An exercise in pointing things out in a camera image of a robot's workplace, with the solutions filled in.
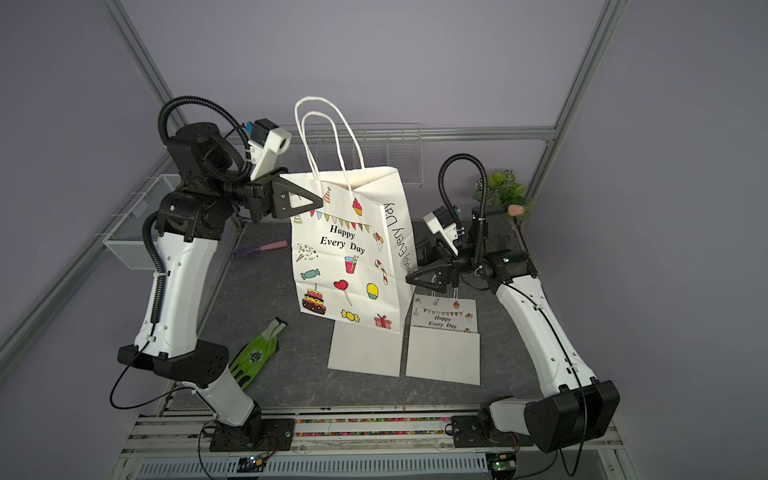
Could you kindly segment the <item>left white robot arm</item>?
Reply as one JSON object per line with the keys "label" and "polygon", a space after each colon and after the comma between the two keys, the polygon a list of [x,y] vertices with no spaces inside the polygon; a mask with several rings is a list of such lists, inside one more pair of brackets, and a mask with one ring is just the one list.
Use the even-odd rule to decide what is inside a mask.
{"label": "left white robot arm", "polygon": [[249,149],[246,155],[212,122],[189,124],[175,134],[169,134],[164,122],[159,124],[181,183],[142,225],[142,241],[154,265],[152,296],[134,342],[117,355],[128,368],[151,371],[194,390],[215,414],[214,451],[279,446],[262,424],[260,406],[232,374],[228,348],[198,337],[204,283],[224,227],[242,207],[255,220],[295,214],[292,193],[305,196],[314,207],[320,204],[275,165],[290,145],[287,130],[268,119],[235,129]]}

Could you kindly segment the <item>white party paper bag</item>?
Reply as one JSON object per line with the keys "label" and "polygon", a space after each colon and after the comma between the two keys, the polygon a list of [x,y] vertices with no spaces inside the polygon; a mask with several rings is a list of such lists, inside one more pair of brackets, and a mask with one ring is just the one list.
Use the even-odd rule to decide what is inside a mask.
{"label": "white party paper bag", "polygon": [[414,296],[406,375],[473,386],[481,384],[475,300]]}

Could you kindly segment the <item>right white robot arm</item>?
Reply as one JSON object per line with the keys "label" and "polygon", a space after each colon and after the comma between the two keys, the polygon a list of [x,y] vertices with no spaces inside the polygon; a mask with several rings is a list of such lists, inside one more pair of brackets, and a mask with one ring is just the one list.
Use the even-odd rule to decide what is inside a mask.
{"label": "right white robot arm", "polygon": [[409,284],[444,293],[467,273],[486,282],[514,322],[535,368],[539,400],[499,398],[475,417],[453,419],[459,448],[512,446],[519,436],[551,453],[602,437],[620,402],[577,353],[546,298],[527,248],[500,207],[475,207],[461,231],[446,207],[424,218],[431,238],[416,245],[418,268]]}

